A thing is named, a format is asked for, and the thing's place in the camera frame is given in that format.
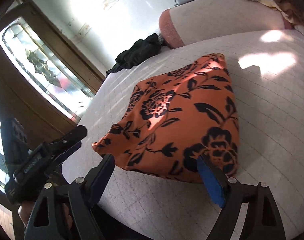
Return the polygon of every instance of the metal rivet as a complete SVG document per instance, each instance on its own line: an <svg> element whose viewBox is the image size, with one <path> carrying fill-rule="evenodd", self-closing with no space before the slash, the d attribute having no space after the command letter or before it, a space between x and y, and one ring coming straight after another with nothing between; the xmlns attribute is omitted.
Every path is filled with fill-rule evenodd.
<svg viewBox="0 0 304 240"><path fill-rule="evenodd" d="M268 187L268 183L266 183L266 182L260 182L260 185L261 185L261 187Z"/></svg>
<svg viewBox="0 0 304 240"><path fill-rule="evenodd" d="M234 183L237 182L237 179L233 178L233 177L230 177L230 178L228 178L228 182L230 182L231 184L234 184Z"/></svg>
<svg viewBox="0 0 304 240"><path fill-rule="evenodd" d="M76 182L77 184L81 184L83 181L84 181L84 178L83 178L83 177L78 177L78 178L75 180L75 182Z"/></svg>
<svg viewBox="0 0 304 240"><path fill-rule="evenodd" d="M49 189L52 187L52 183L48 182L44 185L44 188Z"/></svg>

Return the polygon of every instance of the hand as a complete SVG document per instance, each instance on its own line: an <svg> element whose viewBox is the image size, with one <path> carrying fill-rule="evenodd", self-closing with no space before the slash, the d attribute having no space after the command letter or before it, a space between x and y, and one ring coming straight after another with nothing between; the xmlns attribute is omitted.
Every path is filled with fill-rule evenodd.
<svg viewBox="0 0 304 240"><path fill-rule="evenodd" d="M32 201L24 201L20 208L18 209L18 215L20 216L22 222L24 223L24 225L27 227L27 223L30 219L30 215L32 213L33 207L34 207L35 202ZM69 227L69 229L71 229L72 227L72 217L69 215L69 208L67 205L63 204L64 207L64 213L66 216L66 220L67 220L67 225Z"/></svg>

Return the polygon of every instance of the black cloth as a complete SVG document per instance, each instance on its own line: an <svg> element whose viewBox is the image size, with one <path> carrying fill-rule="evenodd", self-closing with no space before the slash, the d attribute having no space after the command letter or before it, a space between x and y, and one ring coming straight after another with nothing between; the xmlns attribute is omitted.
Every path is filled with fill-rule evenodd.
<svg viewBox="0 0 304 240"><path fill-rule="evenodd" d="M139 39L133 46L120 53L115 59L116 64L107 71L107 76L110 73L116 73L122 69L131 69L134 66L141 64L143 61L160 53L161 45L156 33L148 36L145 40Z"/></svg>

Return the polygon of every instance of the pink sofa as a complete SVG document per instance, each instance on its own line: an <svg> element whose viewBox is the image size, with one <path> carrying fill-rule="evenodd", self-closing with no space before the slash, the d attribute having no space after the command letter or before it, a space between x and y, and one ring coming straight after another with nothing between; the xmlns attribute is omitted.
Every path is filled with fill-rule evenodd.
<svg viewBox="0 0 304 240"><path fill-rule="evenodd" d="M247 0L195 0L164 11L159 26L172 49L230 34L292 29L279 11Z"/></svg>

